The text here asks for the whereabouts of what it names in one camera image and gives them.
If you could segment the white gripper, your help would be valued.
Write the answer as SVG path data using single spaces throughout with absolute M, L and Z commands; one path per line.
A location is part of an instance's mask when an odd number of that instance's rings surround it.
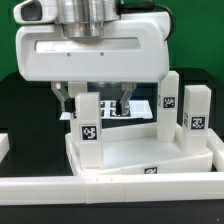
M 67 38 L 60 25 L 29 25 L 16 34 L 20 74 L 28 81 L 156 83 L 169 72 L 165 12 L 126 14 L 104 25 L 101 37 Z M 67 82 L 52 82 L 63 116 L 76 118 Z M 130 112 L 135 83 L 122 83 L 116 114 Z

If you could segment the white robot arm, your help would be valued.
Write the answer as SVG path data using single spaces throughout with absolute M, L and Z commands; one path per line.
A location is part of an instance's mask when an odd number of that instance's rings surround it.
M 24 0 L 13 10 L 20 74 L 50 81 L 65 102 L 68 82 L 118 82 L 124 95 L 116 113 L 130 111 L 138 83 L 156 83 L 169 72 L 167 40 L 175 21 L 153 0 Z

